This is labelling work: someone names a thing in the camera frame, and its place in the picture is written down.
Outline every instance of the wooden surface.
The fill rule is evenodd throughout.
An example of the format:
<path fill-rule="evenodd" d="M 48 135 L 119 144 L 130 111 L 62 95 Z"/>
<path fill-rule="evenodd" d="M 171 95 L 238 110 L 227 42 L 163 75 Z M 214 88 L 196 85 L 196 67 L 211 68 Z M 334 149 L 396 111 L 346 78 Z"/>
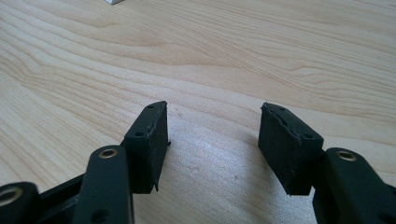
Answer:
<path fill-rule="evenodd" d="M 168 102 L 160 191 L 137 223 L 315 223 L 257 139 L 264 101 L 396 185 L 392 0 L 0 1 L 0 186 L 40 191 Z"/>

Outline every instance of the wood grain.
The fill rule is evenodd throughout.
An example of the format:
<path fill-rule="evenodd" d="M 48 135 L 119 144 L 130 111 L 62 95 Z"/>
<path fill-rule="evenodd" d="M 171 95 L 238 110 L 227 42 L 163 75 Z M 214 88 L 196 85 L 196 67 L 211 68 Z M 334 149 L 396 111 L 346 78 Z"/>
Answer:
<path fill-rule="evenodd" d="M 286 106 L 325 148 L 396 185 L 391 0 L 0 1 L 0 186 L 40 191 L 168 102 L 160 191 L 137 223 L 315 223 L 257 148 L 260 106 Z"/>

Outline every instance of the light wood tabletop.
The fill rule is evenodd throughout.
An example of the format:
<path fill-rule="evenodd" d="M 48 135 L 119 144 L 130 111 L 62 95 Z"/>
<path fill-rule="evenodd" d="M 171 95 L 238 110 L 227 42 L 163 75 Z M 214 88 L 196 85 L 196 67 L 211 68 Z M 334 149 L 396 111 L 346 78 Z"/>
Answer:
<path fill-rule="evenodd" d="M 136 223 L 315 223 L 258 146 L 262 103 L 360 153 L 396 185 L 392 0 L 0 1 L 0 186 L 85 172 L 168 103 L 160 191 Z"/>

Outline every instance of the wooden table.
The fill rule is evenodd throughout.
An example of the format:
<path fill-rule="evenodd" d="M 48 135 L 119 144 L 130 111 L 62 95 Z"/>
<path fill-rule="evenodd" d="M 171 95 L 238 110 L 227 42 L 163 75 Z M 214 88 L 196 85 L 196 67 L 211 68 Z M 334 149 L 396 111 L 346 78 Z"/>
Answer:
<path fill-rule="evenodd" d="M 396 4 L 362 1 L 0 1 L 0 186 L 40 191 L 168 102 L 160 191 L 136 223 L 315 223 L 257 147 L 286 106 L 396 185 Z"/>

